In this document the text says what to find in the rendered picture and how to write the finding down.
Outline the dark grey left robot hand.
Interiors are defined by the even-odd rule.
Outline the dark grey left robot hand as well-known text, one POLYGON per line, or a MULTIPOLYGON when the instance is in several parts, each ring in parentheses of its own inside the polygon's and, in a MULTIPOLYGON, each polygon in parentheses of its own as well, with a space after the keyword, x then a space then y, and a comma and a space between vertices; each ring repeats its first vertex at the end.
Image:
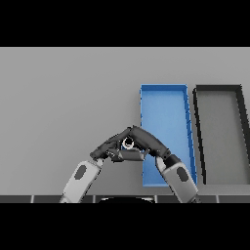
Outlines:
POLYGON ((112 162, 122 162, 125 160, 144 161, 145 155, 136 144, 134 145, 134 148, 130 150, 127 150, 122 146, 122 142, 125 138, 131 138, 129 136, 131 129, 131 127, 128 127, 123 132, 107 139, 104 143, 102 143, 90 153, 91 158, 94 161, 97 161, 99 158, 105 160, 108 157, 112 162))

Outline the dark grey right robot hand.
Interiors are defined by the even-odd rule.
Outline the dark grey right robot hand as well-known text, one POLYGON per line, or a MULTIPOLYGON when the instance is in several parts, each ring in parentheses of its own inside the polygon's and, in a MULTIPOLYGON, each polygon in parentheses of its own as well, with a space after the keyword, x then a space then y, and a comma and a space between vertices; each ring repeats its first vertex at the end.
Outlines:
POLYGON ((149 154, 154 157, 160 157, 167 168, 181 162, 175 154, 172 154, 170 149, 155 138, 151 133, 146 130, 133 126, 129 136, 134 140, 135 144, 143 149, 149 150, 149 154))

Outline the blue rectangular bin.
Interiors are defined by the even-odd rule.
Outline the blue rectangular bin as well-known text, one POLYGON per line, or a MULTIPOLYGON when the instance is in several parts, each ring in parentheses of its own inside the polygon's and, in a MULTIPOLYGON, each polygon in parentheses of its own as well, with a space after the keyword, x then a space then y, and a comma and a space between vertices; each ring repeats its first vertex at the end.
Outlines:
POLYGON ((142 84, 140 95, 141 127, 177 155, 197 183, 188 86, 142 84))

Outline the dark grey rectangular bin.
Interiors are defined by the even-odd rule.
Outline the dark grey rectangular bin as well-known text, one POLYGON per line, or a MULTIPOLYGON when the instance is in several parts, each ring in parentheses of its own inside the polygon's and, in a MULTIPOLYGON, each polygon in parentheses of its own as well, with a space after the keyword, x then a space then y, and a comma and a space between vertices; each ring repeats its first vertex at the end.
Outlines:
POLYGON ((192 91, 204 185, 250 185, 250 126, 242 86, 192 91))

